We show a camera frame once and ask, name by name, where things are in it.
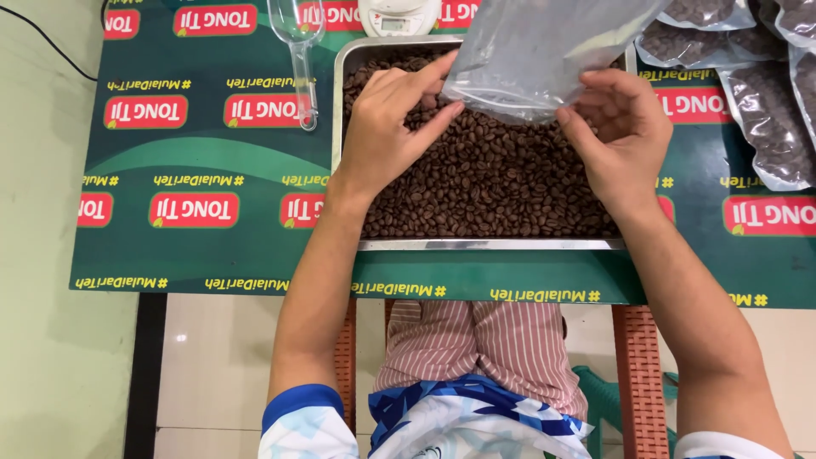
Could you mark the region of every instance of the light green wall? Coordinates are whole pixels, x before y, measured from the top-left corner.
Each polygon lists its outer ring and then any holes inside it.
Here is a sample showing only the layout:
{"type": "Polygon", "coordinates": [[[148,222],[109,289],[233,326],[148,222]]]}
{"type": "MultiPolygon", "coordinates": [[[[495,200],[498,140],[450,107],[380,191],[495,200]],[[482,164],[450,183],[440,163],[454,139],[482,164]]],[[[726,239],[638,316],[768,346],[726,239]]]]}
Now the light green wall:
{"type": "MultiPolygon", "coordinates": [[[[96,75],[102,0],[2,0],[96,75]]],[[[68,290],[94,83],[0,11],[0,457],[122,456],[137,295],[68,290]]]]}

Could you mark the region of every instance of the digital scale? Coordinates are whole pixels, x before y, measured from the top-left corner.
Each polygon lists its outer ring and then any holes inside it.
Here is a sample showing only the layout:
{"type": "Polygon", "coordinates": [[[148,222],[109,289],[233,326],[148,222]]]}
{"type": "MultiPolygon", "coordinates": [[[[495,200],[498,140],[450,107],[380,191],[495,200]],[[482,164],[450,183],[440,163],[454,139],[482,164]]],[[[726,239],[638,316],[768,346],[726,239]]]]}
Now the digital scale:
{"type": "Polygon", "coordinates": [[[427,35],[442,0],[358,0],[362,28],[369,37],[427,35]]]}

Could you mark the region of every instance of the shirt sleeve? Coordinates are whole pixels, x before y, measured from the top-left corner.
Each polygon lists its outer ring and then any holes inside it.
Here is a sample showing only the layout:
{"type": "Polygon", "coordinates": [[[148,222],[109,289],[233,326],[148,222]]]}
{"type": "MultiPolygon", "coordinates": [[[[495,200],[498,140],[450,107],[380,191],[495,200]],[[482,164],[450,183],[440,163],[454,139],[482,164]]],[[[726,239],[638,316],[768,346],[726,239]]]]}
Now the shirt sleeve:
{"type": "Polygon", "coordinates": [[[721,432],[694,432],[679,442],[674,457],[682,459],[783,459],[776,452],[742,437],[721,432]]]}
{"type": "Polygon", "coordinates": [[[357,440],[343,420],[343,402],[326,385],[289,389],[264,410],[258,459],[359,456],[357,440]]]}

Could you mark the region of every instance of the person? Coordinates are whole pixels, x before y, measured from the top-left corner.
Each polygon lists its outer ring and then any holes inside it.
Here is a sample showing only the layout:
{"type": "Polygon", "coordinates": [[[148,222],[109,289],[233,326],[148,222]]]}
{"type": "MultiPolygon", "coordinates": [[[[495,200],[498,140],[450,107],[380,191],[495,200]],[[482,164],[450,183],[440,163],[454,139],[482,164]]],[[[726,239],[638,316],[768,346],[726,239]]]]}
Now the person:
{"type": "MultiPolygon", "coordinates": [[[[259,458],[357,457],[343,421],[334,349],[366,212],[463,111],[403,126],[455,52],[416,73],[379,71],[353,106],[343,159],[277,322],[259,458]]],[[[681,374],[675,457],[791,458],[760,348],[738,308],[662,213],[655,195],[672,124],[643,78],[581,76],[561,130],[614,218],[681,374]],[[585,119],[591,120],[596,134],[585,119]]],[[[586,457],[587,401],[569,369],[558,305],[400,301],[369,398],[372,459],[586,457]]]]}

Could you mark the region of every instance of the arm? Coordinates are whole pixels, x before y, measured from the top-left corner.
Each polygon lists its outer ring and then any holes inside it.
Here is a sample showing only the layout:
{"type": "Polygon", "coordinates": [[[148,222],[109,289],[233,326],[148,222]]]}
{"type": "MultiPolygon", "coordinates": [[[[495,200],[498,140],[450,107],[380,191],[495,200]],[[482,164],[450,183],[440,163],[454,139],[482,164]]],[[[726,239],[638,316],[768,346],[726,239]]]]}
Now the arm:
{"type": "Polygon", "coordinates": [[[337,389],[335,343],[366,212],[464,109],[461,103],[448,105],[418,131],[403,126],[420,100],[432,103],[454,58],[455,53],[443,56],[415,74],[377,72],[355,102],[343,158],[326,187],[326,205],[283,300],[267,401],[299,385],[337,389]]]}
{"type": "Polygon", "coordinates": [[[619,70],[590,72],[582,81],[587,91],[558,119],[623,234],[677,360],[680,436],[733,434],[792,457],[753,331],[659,208],[654,182],[672,124],[651,86],[619,70]],[[592,120],[597,136],[579,114],[592,120]]]}

